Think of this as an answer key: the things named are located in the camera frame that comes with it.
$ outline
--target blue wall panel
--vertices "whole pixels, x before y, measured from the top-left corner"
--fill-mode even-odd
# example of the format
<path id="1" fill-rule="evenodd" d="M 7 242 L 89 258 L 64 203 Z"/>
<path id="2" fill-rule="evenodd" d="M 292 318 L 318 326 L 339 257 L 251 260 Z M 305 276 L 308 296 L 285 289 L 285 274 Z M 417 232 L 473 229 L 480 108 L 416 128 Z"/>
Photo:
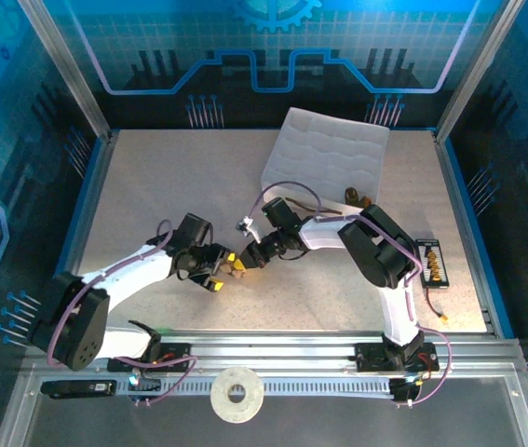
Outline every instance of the blue wall panel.
<path id="1" fill-rule="evenodd" d="M 94 136 L 15 0 L 0 2 L 0 327 L 59 260 Z M 23 341 L 0 331 L 0 421 Z"/>
<path id="2" fill-rule="evenodd" d="M 528 339 L 528 1 L 452 142 L 512 326 Z"/>
<path id="3" fill-rule="evenodd" d="M 111 126 L 159 129 L 221 127 L 222 119 L 209 120 L 212 94 L 225 127 L 277 127 L 290 106 L 392 127 L 435 126 L 499 6 L 48 3 Z M 208 98 L 201 110 L 190 100 L 199 95 Z M 378 114 L 382 107 L 390 114 Z"/>

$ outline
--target blue edge trim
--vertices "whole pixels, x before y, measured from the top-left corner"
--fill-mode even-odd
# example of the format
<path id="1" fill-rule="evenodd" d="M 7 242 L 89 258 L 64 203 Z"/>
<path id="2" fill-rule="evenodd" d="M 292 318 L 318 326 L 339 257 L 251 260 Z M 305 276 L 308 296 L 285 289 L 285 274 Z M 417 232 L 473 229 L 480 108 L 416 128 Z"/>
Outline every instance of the blue edge trim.
<path id="1" fill-rule="evenodd" d="M 65 242 L 62 245 L 61 256 L 59 256 L 59 261 L 57 262 L 55 276 L 65 269 L 67 256 L 74 241 L 75 230 L 77 229 L 79 218 L 81 217 L 81 210 L 84 207 L 84 202 L 86 201 L 86 196 L 88 195 L 89 184 L 91 183 L 94 170 L 96 169 L 96 163 L 98 162 L 101 149 L 102 142 L 99 138 L 96 138 L 94 148 L 92 149 L 92 157 L 89 159 L 88 169 L 86 170 L 86 177 L 84 177 L 84 181 L 81 184 L 81 190 L 79 191 L 79 196 L 77 197 L 77 202 L 75 203 L 74 215 L 71 218 L 69 229 L 67 230 L 67 237 L 65 238 Z"/>
<path id="2" fill-rule="evenodd" d="M 454 177 L 456 179 L 458 189 L 460 190 L 460 196 L 462 197 L 465 211 L 467 212 L 470 230 L 472 232 L 472 236 L 475 238 L 475 242 L 477 243 L 477 249 L 479 250 L 479 256 L 481 258 L 483 270 L 485 272 L 489 290 L 491 291 L 494 301 L 495 312 L 497 312 L 497 319 L 499 320 L 499 325 L 502 329 L 502 335 L 504 335 L 505 338 L 514 338 L 514 331 L 512 330 L 512 326 L 509 322 L 508 312 L 506 311 L 506 306 L 504 305 L 504 299 L 502 298 L 499 286 L 497 286 L 494 268 L 492 267 L 491 261 L 489 260 L 489 255 L 487 254 L 487 249 L 485 248 L 485 243 L 483 242 L 481 230 L 479 229 L 479 221 L 477 221 L 475 212 L 472 209 L 467 187 L 462 177 L 462 170 L 460 170 L 460 165 L 458 165 L 458 159 L 454 153 L 454 147 L 452 146 L 450 138 L 446 140 L 445 147 L 448 157 L 450 158 L 450 162 L 452 163 Z"/>

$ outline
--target gear logo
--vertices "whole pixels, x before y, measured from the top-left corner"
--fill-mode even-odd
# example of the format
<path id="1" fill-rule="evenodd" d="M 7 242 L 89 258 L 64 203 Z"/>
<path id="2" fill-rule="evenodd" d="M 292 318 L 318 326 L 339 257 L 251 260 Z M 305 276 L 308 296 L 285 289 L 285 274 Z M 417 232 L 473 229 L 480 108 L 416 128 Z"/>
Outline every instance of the gear logo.
<path id="1" fill-rule="evenodd" d="M 321 7 L 319 0 L 233 0 L 235 17 L 243 19 L 247 26 L 255 25 L 257 31 L 264 29 L 275 33 L 284 32 L 291 25 L 299 26 L 303 19 L 311 19 L 314 7 Z"/>

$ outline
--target black cable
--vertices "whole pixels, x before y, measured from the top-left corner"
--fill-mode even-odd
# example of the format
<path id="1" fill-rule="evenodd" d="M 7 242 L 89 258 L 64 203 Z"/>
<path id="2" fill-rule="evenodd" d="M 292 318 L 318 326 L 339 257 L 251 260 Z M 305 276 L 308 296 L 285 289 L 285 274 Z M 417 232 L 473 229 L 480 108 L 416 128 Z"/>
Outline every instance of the black cable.
<path id="1" fill-rule="evenodd" d="M 295 256 L 294 258 L 283 258 L 281 254 L 278 255 L 278 258 L 282 261 L 296 261 L 297 259 L 301 259 L 303 256 L 307 254 L 306 251 L 302 252 L 301 254 Z"/>
<path id="2" fill-rule="evenodd" d="M 198 277 L 200 275 L 207 275 L 207 273 L 205 272 L 197 272 L 197 273 L 192 273 L 191 275 L 187 275 L 185 278 L 183 278 L 181 276 L 181 270 L 177 270 L 177 279 L 180 280 L 180 281 L 185 281 L 186 279 L 189 279 L 189 278 L 193 278 L 193 277 Z"/>
<path id="3" fill-rule="evenodd" d="M 188 249 L 180 249 L 179 252 L 177 254 L 174 255 L 174 258 L 172 259 L 172 268 L 174 268 L 176 271 L 177 271 L 177 278 L 178 279 L 181 279 L 181 277 L 179 277 L 179 259 L 181 259 L 181 256 L 188 253 L 189 250 Z"/>
<path id="4" fill-rule="evenodd" d="M 443 314 L 441 312 L 438 312 L 436 308 L 431 303 L 431 300 L 429 300 L 429 288 L 425 288 L 425 301 L 427 301 L 427 305 L 431 309 L 431 312 L 433 312 L 435 315 L 438 316 L 438 318 L 442 318 Z"/>

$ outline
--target gray floor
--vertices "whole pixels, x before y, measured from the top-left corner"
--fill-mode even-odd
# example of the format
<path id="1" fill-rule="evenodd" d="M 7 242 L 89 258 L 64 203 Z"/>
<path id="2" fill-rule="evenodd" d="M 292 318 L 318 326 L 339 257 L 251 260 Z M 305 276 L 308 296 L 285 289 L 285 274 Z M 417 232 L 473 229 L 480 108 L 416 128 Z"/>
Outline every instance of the gray floor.
<path id="1" fill-rule="evenodd" d="M 522 445 L 503 381 L 449 380 L 412 410 L 391 401 L 264 398 L 245 424 L 216 416 L 209 398 L 135 408 L 127 398 L 41 396 L 26 445 L 201 447 L 514 447 Z"/>
<path id="2" fill-rule="evenodd" d="M 186 212 L 212 221 L 215 239 L 241 251 L 249 242 L 235 224 L 249 210 L 277 130 L 124 130 L 104 182 L 80 273 L 134 252 L 170 218 Z M 480 306 L 429 132 L 395 131 L 386 150 L 382 206 L 411 236 L 440 239 L 452 287 L 433 293 L 430 313 L 415 284 L 422 324 L 484 332 Z M 259 220 L 264 227 L 263 216 Z M 380 331 L 377 291 L 342 251 L 318 251 L 295 263 L 276 261 L 237 280 L 223 276 L 217 294 L 168 279 L 128 299 L 115 312 L 155 328 L 215 330 Z"/>

